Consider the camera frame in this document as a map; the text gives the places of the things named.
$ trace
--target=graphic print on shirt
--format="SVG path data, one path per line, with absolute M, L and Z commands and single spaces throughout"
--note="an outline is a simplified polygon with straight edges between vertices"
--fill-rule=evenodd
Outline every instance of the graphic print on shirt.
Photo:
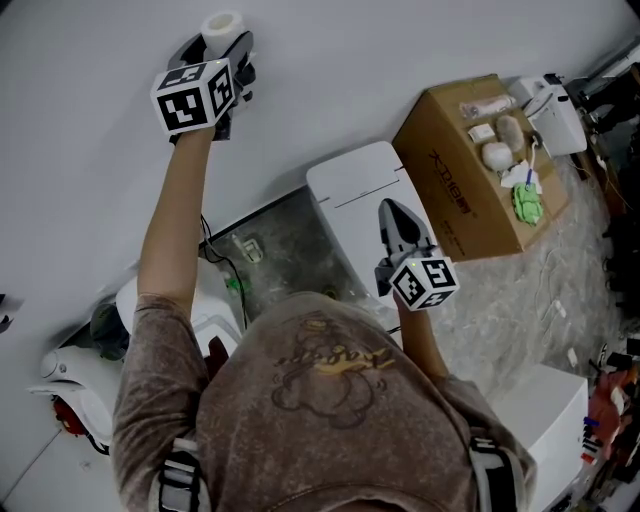
M 367 347 L 367 338 L 380 334 L 364 322 L 338 323 L 320 311 L 291 321 L 299 323 L 295 346 L 274 364 L 282 373 L 274 377 L 273 404 L 308 411 L 336 429 L 362 425 L 387 389 L 381 373 L 395 363 L 393 350 Z

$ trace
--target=black cable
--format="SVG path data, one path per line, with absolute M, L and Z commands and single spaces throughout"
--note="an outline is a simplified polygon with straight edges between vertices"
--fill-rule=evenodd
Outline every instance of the black cable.
M 93 449 L 97 451 L 100 455 L 109 455 L 109 447 L 104 446 L 102 443 L 98 443 L 89 432 L 85 432 L 87 439 L 93 446 Z
M 240 279 L 240 274 L 238 273 L 238 269 L 236 268 L 235 264 L 233 263 L 233 261 L 231 261 L 229 258 L 227 258 L 226 256 L 222 256 L 221 254 L 218 254 L 216 252 L 216 250 L 213 248 L 213 246 L 210 245 L 211 239 L 213 238 L 213 235 L 211 234 L 211 228 L 209 227 L 209 223 L 207 222 L 207 219 L 204 218 L 204 215 L 200 215 L 200 224 L 202 225 L 202 231 L 204 233 L 205 236 L 205 242 L 209 242 L 209 243 L 205 243 L 204 246 L 204 257 L 207 259 L 207 261 L 209 263 L 220 263 L 221 261 L 225 261 L 230 267 L 231 270 L 233 270 L 233 273 L 236 276 L 236 280 L 238 281 L 238 287 L 240 288 L 240 303 L 242 305 L 242 321 L 244 323 L 244 328 L 246 329 L 248 326 L 248 322 L 247 322 L 247 302 L 246 302 L 246 297 L 245 297 L 245 293 L 244 293 L 244 285 L 242 284 L 242 279 Z M 211 259 L 209 259 L 209 255 L 207 254 L 207 249 L 210 249 L 211 252 L 213 253 L 213 255 L 218 258 L 217 260 L 213 261 Z

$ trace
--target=red object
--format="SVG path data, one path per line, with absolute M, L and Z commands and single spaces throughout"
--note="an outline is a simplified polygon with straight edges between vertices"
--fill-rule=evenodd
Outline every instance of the red object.
M 73 412 L 73 409 L 62 398 L 57 396 L 53 401 L 53 410 L 56 419 L 64 425 L 64 429 L 74 436 L 83 436 L 86 431 L 80 419 Z
M 581 458 L 583 461 L 585 461 L 587 464 L 590 464 L 591 466 L 593 466 L 594 461 L 596 460 L 595 458 L 593 458 L 591 455 L 589 455 L 588 453 L 583 453 L 581 455 Z
M 589 400 L 589 418 L 598 422 L 598 426 L 593 427 L 595 436 L 603 442 L 603 453 L 605 459 L 611 456 L 611 444 L 618 434 L 624 430 L 620 420 L 618 408 L 611 400 L 611 393 L 625 386 L 633 375 L 630 371 L 615 373 L 603 373 L 598 379 L 596 389 Z

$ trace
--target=green plush toy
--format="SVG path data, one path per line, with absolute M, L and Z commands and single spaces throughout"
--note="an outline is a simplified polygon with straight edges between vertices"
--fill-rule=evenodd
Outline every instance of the green plush toy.
M 518 219 L 532 226 L 538 223 L 544 213 L 535 185 L 527 188 L 525 183 L 513 187 L 513 207 Z

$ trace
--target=brown t-shirt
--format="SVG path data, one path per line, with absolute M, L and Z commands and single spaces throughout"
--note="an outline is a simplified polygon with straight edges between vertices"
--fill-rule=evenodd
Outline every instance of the brown t-shirt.
M 138 302 L 112 454 L 130 511 L 147 510 L 173 440 L 187 437 L 217 511 L 328 511 L 366 500 L 460 512 L 476 510 L 476 426 L 516 453 L 531 490 L 532 459 L 477 388 L 427 378 L 362 311 L 291 296 L 251 325 L 209 382 L 184 313 L 148 295 Z

